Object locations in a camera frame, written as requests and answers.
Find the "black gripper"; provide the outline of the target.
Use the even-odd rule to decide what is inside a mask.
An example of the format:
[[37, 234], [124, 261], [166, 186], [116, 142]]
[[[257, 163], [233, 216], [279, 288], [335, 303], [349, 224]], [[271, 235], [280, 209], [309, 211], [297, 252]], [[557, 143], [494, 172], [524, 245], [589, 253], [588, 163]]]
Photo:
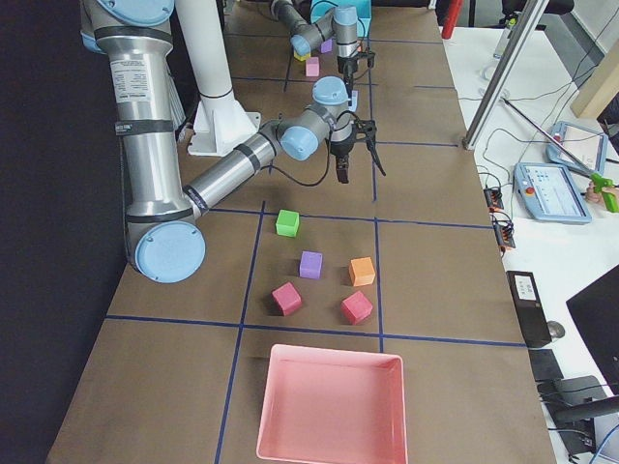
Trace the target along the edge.
[[375, 121], [352, 118], [329, 141], [329, 153], [336, 159], [336, 174], [342, 184], [349, 183], [349, 154], [357, 143], [366, 145], [373, 164], [382, 176], [386, 175], [376, 149]]
[[352, 56], [338, 57], [338, 70], [343, 75], [343, 82], [349, 97], [352, 96], [354, 90], [354, 74], [358, 70], [358, 62], [360, 60], [367, 61], [367, 68], [374, 67], [375, 53], [367, 48], [362, 51], [356, 51]]

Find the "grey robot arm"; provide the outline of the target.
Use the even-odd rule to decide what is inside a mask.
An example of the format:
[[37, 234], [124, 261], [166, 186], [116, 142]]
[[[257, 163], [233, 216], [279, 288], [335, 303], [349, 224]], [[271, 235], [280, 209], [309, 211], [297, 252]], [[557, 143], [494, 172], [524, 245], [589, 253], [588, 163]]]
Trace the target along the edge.
[[[81, 37], [108, 58], [118, 119], [115, 132], [127, 162], [131, 201], [125, 212], [127, 258], [144, 276], [175, 283], [193, 275], [207, 252], [196, 221], [279, 154], [305, 160], [320, 144], [348, 180], [355, 144], [375, 146], [376, 126], [351, 108], [354, 75], [373, 52], [360, 45], [365, 26], [352, 4], [337, 3], [307, 22], [290, 1], [270, 5], [307, 54], [334, 40], [339, 72], [318, 79], [312, 101], [292, 119], [262, 122], [236, 100], [217, 5], [212, 1], [84, 1]], [[198, 90], [198, 154], [217, 162], [188, 184], [180, 178], [176, 133], [181, 105], [169, 72], [170, 18], [181, 25]]]
[[292, 1], [272, 1], [270, 11], [274, 19], [288, 28], [290, 43], [300, 56], [311, 54], [330, 39], [335, 40], [338, 71], [348, 98], [352, 100], [359, 61], [366, 60], [369, 69], [374, 66], [375, 53], [368, 45], [363, 46], [369, 32], [365, 13], [370, 15], [370, 2], [313, 1], [310, 22], [302, 17]]

